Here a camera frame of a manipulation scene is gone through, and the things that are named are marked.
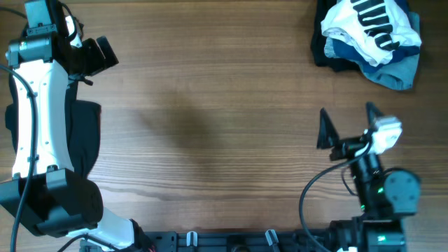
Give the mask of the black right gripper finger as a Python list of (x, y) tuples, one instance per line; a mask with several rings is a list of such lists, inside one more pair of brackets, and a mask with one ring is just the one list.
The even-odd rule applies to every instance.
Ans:
[(320, 110), (319, 130), (316, 147), (319, 149), (328, 149), (337, 145), (340, 137), (333, 125), (327, 111)]
[(377, 128), (377, 122), (384, 117), (384, 114), (371, 101), (365, 105), (369, 128)]

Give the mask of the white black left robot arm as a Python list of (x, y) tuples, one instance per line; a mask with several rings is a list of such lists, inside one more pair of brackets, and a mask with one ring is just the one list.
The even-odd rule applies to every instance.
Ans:
[(101, 108), (78, 100), (79, 83), (115, 66), (101, 36), (83, 39), (82, 24), (60, 1), (33, 0), (20, 38), (9, 43), (5, 71), (13, 103), (6, 124), (15, 148), (12, 179), (1, 205), (34, 236), (84, 239), (103, 251), (142, 251), (151, 241), (139, 225), (103, 204), (88, 179), (100, 142)]

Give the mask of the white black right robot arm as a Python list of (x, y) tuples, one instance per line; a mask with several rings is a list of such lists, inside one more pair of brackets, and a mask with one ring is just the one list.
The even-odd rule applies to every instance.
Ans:
[(421, 179), (412, 171), (383, 168), (380, 155), (403, 132), (402, 123), (366, 104), (368, 128), (360, 136), (339, 137), (325, 109), (320, 111), (317, 146), (330, 149), (330, 160), (346, 160), (361, 216), (334, 220), (323, 238), (328, 251), (406, 251), (403, 221), (417, 213)]

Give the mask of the white t-shirt black print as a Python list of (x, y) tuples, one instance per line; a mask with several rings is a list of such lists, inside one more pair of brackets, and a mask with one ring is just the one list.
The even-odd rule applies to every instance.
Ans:
[(373, 67), (388, 64), (401, 47), (422, 44), (394, 0), (339, 1), (321, 21), (321, 33), (352, 46)]

